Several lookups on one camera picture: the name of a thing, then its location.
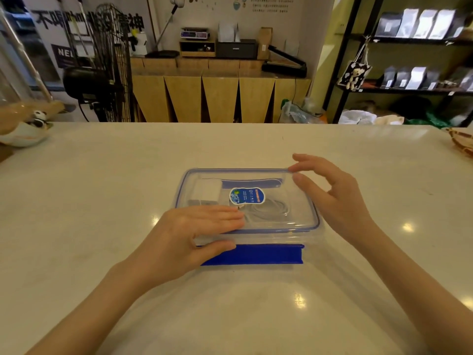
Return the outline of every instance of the metal shelving unit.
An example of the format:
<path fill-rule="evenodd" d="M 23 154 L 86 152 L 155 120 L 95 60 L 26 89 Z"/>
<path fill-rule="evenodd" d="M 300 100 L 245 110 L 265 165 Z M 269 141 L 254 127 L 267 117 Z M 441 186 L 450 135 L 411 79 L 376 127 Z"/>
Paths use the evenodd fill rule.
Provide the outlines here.
<path fill-rule="evenodd" d="M 441 102 L 439 108 L 445 108 L 453 99 L 454 96 L 473 96 L 473 92 L 465 92 L 463 90 L 446 90 L 446 89 L 434 89 L 434 90 L 406 90 L 406 89 L 384 89 L 384 88 L 361 88 L 358 91 L 350 91 L 344 87 L 337 85 L 340 69 L 342 67 L 343 58 L 350 41 L 358 41 L 360 45 L 358 51 L 363 46 L 366 38 L 370 38 L 371 43 L 393 43 L 393 44 L 414 44 L 414 45 L 437 45 L 437 46 L 473 46 L 473 41 L 466 40 L 420 40 L 420 39 L 401 39 L 394 37 L 376 37 L 372 36 L 375 32 L 375 27 L 378 22 L 379 13 L 381 7 L 384 3 L 384 0 L 375 0 L 373 9 L 371 10 L 370 17 L 365 27 L 365 31 L 362 34 L 352 34 L 353 25 L 355 24 L 356 17 L 358 15 L 359 7 L 361 5 L 361 0 L 354 0 L 352 12 L 347 22 L 347 28 L 343 34 L 343 39 L 341 41 L 340 50 L 338 52 L 337 60 L 335 61 L 334 71 L 332 73 L 331 82 L 328 86 L 327 94 L 325 95 L 325 101 L 323 102 L 323 108 L 327 109 L 334 92 L 334 88 L 342 90 L 342 95 L 340 103 L 335 112 L 334 122 L 338 123 L 340 120 L 340 115 L 343 112 L 345 104 L 348 100 L 350 93 L 384 93 L 384 94 L 405 94 L 405 95 L 442 95 L 444 99 Z M 473 112 L 469 114 L 467 119 L 461 124 L 461 126 L 468 126 L 473 121 Z"/>

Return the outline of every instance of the white countertop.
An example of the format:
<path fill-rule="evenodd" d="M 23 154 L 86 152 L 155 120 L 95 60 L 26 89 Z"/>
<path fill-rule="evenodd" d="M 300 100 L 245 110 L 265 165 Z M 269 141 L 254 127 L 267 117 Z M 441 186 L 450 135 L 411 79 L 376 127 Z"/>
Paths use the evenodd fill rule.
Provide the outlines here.
<path fill-rule="evenodd" d="M 171 207 L 189 168 L 352 173 L 373 218 L 473 309 L 473 160 L 424 126 L 56 124 L 0 164 L 0 353 L 22 354 Z M 328 184 L 313 176 L 323 187 Z M 369 264 L 328 226 L 303 265 L 203 267 L 139 299 L 100 354 L 418 354 Z"/>

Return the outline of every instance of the clear plastic lid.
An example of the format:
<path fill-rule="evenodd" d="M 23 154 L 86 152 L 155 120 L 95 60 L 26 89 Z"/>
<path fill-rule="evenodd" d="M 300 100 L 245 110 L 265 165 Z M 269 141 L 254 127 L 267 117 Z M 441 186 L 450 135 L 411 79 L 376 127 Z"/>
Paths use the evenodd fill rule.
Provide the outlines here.
<path fill-rule="evenodd" d="M 238 207 L 245 213 L 245 226 L 229 234 L 257 235 L 261 241 L 297 240 L 299 233 L 320 224 L 314 204 L 287 169 L 191 169 L 184 175 L 175 207 L 199 204 Z"/>

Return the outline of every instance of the blue sticker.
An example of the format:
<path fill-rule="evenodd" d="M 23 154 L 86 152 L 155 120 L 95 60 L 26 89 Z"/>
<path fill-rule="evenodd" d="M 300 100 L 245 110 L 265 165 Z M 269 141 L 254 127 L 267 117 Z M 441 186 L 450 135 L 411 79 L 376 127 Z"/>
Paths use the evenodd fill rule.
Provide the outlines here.
<path fill-rule="evenodd" d="M 230 201 L 235 205 L 262 204 L 265 196 L 261 188 L 233 188 L 230 191 Z"/>

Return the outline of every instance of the hand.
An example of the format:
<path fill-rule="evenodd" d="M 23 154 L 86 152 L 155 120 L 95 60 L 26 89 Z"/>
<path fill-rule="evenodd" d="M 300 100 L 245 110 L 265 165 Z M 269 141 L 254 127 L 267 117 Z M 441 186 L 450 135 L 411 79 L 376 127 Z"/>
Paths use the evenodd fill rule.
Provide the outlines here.
<path fill-rule="evenodd" d="M 355 245 L 367 231 L 377 228 L 366 208 L 356 179 L 325 158 L 294 154 L 297 164 L 290 172 L 314 171 L 332 186 L 328 192 L 300 173 L 294 173 L 294 183 L 308 194 L 328 225 L 348 243 Z"/>
<path fill-rule="evenodd" d="M 218 240 L 198 248 L 194 239 L 239 229 L 245 225 L 243 217 L 237 208 L 220 205 L 171 209 L 124 263 L 144 293 L 235 249 L 232 240 Z"/>

